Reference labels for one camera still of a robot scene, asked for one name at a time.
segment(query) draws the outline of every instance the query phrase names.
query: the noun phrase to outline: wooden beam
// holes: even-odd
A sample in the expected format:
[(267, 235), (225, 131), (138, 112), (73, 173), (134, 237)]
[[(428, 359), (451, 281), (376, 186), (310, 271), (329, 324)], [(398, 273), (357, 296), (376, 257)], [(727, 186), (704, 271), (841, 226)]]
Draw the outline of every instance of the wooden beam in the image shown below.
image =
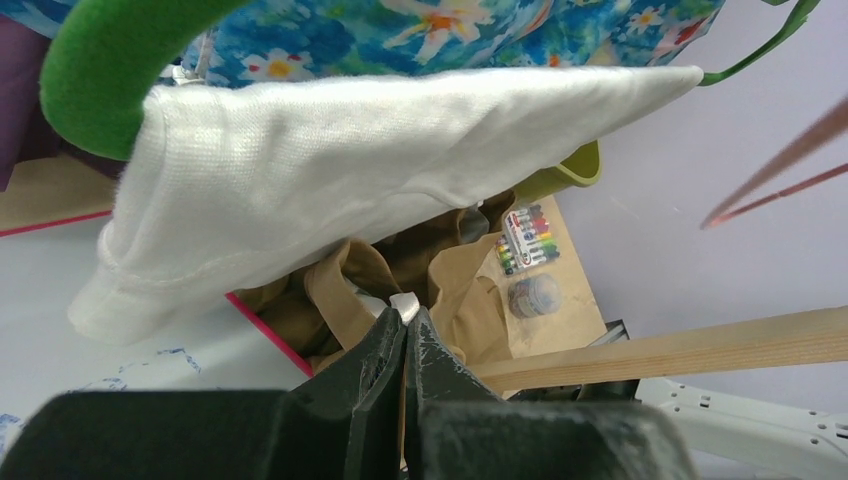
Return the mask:
[(848, 360), (848, 306), (471, 367), (495, 391)]

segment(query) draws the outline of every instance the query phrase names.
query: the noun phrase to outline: knitted white fabric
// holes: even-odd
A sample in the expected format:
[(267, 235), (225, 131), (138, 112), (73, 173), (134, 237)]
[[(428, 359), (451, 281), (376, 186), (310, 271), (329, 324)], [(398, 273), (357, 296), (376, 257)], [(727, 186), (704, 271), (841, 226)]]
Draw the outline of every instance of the knitted white fabric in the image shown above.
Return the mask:
[(237, 288), (474, 205), (700, 82), (697, 67), (156, 87), (69, 316), (140, 340)]

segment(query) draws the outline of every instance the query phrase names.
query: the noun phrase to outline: pack of markers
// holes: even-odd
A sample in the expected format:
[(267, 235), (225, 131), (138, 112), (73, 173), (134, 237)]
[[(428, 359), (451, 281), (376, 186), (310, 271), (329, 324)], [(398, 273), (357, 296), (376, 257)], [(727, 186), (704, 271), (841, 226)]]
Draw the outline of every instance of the pack of markers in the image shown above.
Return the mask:
[(496, 247), (506, 275), (559, 258), (559, 250), (549, 228), (540, 205), (525, 205), (506, 214), (504, 234)]

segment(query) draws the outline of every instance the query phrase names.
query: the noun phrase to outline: white wall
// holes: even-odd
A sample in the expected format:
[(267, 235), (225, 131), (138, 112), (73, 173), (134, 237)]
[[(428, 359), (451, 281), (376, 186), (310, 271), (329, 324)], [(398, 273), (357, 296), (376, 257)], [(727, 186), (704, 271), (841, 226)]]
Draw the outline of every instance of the white wall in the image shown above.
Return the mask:
[[(728, 1), (676, 64), (721, 70), (769, 38), (795, 2)], [(848, 95), (848, 1), (730, 80), (602, 140), (594, 187), (558, 197), (604, 318), (635, 337), (848, 304), (848, 176), (700, 231), (704, 216)], [(764, 191), (848, 161), (848, 135)], [(848, 411), (848, 364), (678, 379), (788, 405)]]

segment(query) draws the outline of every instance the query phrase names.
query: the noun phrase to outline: red trim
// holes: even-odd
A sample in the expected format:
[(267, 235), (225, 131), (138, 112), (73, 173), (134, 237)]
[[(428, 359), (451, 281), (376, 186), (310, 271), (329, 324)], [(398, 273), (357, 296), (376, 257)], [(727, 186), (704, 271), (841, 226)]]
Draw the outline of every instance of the red trim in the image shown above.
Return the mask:
[(9, 235), (16, 235), (18, 233), (27, 233), (35, 230), (41, 230), (44, 228), (50, 227), (60, 227), (62, 225), (67, 225), (69, 223), (83, 222), (85, 220), (92, 220), (95, 218), (105, 217), (106, 215), (111, 215), (112, 211), (108, 210), (105, 212), (97, 212), (97, 213), (89, 213), (88, 215), (83, 215), (80, 217), (71, 217), (71, 218), (63, 218), (62, 220), (56, 220), (55, 222), (47, 222), (47, 223), (39, 223), (36, 225), (27, 225), (25, 227), (13, 228), (10, 230), (0, 230), (0, 238), (8, 237)]
[[(12, 228), (10, 230), (0, 230), (0, 238), (8, 237), (10, 235), (16, 235), (19, 233), (27, 233), (35, 230), (41, 230), (44, 228), (59, 227), (62, 225), (68, 225), (69, 223), (84, 222), (86, 220), (93, 220), (95, 218), (105, 217), (111, 214), (112, 211), (110, 210), (106, 212), (97, 212), (88, 215), (82, 215), (79, 217), (64, 218), (62, 220), (56, 220), (55, 222), (28, 225), (26, 227)], [(233, 306), (236, 307), (236, 310), (238, 310), (239, 313), (241, 313), (246, 319), (250, 320), (250, 323), (252, 323), (254, 327), (256, 327), (263, 335), (265, 335), (265, 338), (270, 340), (275, 347), (279, 348), (281, 352), (283, 352), (287, 357), (289, 357), (289, 360), (291, 360), (292, 363), (297, 366), (297, 368), (299, 368), (309, 378), (312, 378), (315, 375), (312, 372), (312, 367), (309, 366), (309, 363), (307, 363), (306, 360), (304, 360), (300, 355), (298, 355), (297, 352), (292, 350), (292, 348), (282, 338), (280, 338), (276, 333), (274, 333), (274, 331), (271, 330), (271, 327), (269, 327), (264, 321), (262, 321), (261, 318), (257, 317), (256, 314), (251, 312), (250, 309), (247, 308), (247, 305), (242, 303), (242, 301), (239, 300), (238, 297), (236, 297), (232, 293), (228, 293), (226, 297), (227, 300), (229, 300), (230, 303), (232, 303)]]
[(265, 323), (261, 318), (257, 317), (255, 313), (250, 311), (250, 309), (247, 308), (247, 305), (245, 305), (241, 300), (239, 300), (239, 298), (234, 293), (228, 293), (227, 300), (229, 300), (230, 303), (232, 303), (233, 306), (236, 307), (236, 309), (238, 309), (238, 311), (245, 316), (245, 318), (250, 320), (250, 323), (252, 323), (253, 326), (256, 327), (260, 332), (262, 332), (262, 334), (265, 335), (265, 337), (267, 337), (268, 340), (271, 341), (271, 343), (276, 345), (277, 348), (279, 348), (283, 353), (285, 353), (286, 356), (289, 357), (289, 360), (291, 360), (292, 363), (297, 366), (297, 368), (299, 368), (309, 378), (315, 376), (315, 373), (312, 371), (312, 367), (309, 366), (309, 363), (307, 363), (306, 360), (303, 359), (303, 357), (298, 355), (297, 352), (292, 350), (292, 348), (289, 346), (289, 344), (285, 342), (285, 340), (283, 340), (282, 338), (280, 338), (279, 335), (274, 333), (274, 331), (271, 330), (271, 327), (269, 327), (267, 323)]

